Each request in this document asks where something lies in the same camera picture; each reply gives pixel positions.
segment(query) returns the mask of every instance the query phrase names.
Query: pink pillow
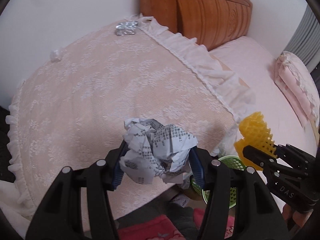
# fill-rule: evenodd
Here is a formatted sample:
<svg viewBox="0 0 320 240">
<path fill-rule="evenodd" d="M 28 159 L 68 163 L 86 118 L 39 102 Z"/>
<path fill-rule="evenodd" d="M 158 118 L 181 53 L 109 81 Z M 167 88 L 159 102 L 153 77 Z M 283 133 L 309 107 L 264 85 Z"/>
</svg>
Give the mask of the pink pillow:
<svg viewBox="0 0 320 240">
<path fill-rule="evenodd" d="M 284 51 L 275 65 L 276 85 L 284 93 L 304 127 L 307 120 L 319 126 L 320 99 L 316 85 L 304 63 Z"/>
</svg>

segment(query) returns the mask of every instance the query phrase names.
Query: ruffled trim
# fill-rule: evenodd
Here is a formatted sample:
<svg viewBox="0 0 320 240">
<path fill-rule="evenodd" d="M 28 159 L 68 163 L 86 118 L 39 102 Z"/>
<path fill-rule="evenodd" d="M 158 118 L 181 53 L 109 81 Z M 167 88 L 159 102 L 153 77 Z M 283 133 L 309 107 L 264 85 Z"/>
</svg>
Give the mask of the ruffled trim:
<svg viewBox="0 0 320 240">
<path fill-rule="evenodd" d="M 138 28 L 169 50 L 186 65 L 223 106 L 233 114 L 237 123 L 255 111 L 255 94 L 239 83 L 233 71 L 222 69 L 218 60 L 210 57 L 204 45 L 197 45 L 196 38 L 187 39 L 180 33 L 173 34 L 153 17 L 131 16 L 127 20 L 138 21 Z"/>
<path fill-rule="evenodd" d="M 21 97 L 23 83 L 20 85 L 20 87 L 18 88 L 17 94 L 12 99 L 12 103 L 9 106 L 10 115 L 6 116 L 5 121 L 7 124 L 10 125 L 10 130 L 8 132 L 10 143 L 7 144 L 7 147 L 12 156 L 12 159 L 9 161 L 11 165 L 8 166 L 8 170 L 11 171 L 16 176 L 16 180 L 14 181 L 14 184 L 16 185 L 16 187 L 20 192 L 20 198 L 18 199 L 18 204 L 23 203 L 25 205 L 27 210 L 24 211 L 23 216 L 29 219 L 30 216 L 32 216 L 36 211 L 36 206 L 34 205 L 31 199 L 31 195 L 24 177 L 21 154 L 20 154 L 18 126 L 19 126 L 20 97 Z"/>
<path fill-rule="evenodd" d="M 284 51 L 283 54 L 279 56 L 280 62 L 282 62 L 283 65 L 287 66 L 292 75 L 295 77 L 297 84 L 302 89 L 302 91 L 306 94 L 310 105 L 312 109 L 312 117 L 314 118 L 314 121 L 316 123 L 316 127 L 319 127 L 319 120 L 320 120 L 320 108 L 317 106 L 316 100 L 313 97 L 312 92 L 310 91 L 310 87 L 307 85 L 307 81 L 303 78 L 303 76 L 300 74 L 299 70 L 296 69 L 294 64 L 291 62 L 291 55 L 290 52 Z"/>
</svg>

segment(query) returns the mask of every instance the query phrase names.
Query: person's leg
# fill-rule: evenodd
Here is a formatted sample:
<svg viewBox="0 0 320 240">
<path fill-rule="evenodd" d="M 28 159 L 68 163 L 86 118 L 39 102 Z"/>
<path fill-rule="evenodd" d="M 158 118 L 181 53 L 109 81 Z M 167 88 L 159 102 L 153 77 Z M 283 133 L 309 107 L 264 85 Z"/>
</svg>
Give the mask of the person's leg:
<svg viewBox="0 0 320 240">
<path fill-rule="evenodd" d="M 176 203 L 168 202 L 165 206 L 165 211 L 167 217 L 186 240 L 197 239 L 199 231 L 193 222 L 193 208 L 183 208 Z"/>
</svg>

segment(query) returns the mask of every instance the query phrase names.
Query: mattress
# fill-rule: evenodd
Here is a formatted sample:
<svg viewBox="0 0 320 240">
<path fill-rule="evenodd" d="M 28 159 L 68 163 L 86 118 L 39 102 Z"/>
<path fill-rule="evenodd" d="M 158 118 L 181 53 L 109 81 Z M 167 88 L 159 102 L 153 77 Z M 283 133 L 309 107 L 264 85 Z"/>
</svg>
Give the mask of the mattress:
<svg viewBox="0 0 320 240">
<path fill-rule="evenodd" d="M 290 103 L 273 81 L 275 59 L 254 39 L 243 36 L 211 50 L 218 58 L 236 72 L 256 94 L 256 110 L 261 111 L 271 129 L 276 144 L 291 144 L 315 156 L 316 139 L 308 123 L 302 128 Z M 282 211 L 284 202 L 275 197 Z"/>
</svg>

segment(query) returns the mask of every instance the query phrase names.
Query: crumpled paper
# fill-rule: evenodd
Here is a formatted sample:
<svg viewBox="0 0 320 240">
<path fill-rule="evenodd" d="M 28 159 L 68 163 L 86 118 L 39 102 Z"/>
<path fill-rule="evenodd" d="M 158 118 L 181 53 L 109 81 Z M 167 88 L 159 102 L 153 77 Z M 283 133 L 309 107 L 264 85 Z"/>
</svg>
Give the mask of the crumpled paper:
<svg viewBox="0 0 320 240">
<path fill-rule="evenodd" d="M 124 128 L 124 141 L 130 150 L 119 164 L 133 181 L 152 184 L 159 176 L 165 183 L 183 182 L 183 173 L 191 170 L 189 151 L 198 143 L 193 134 L 174 124 L 164 126 L 155 119 L 127 119 Z"/>
</svg>

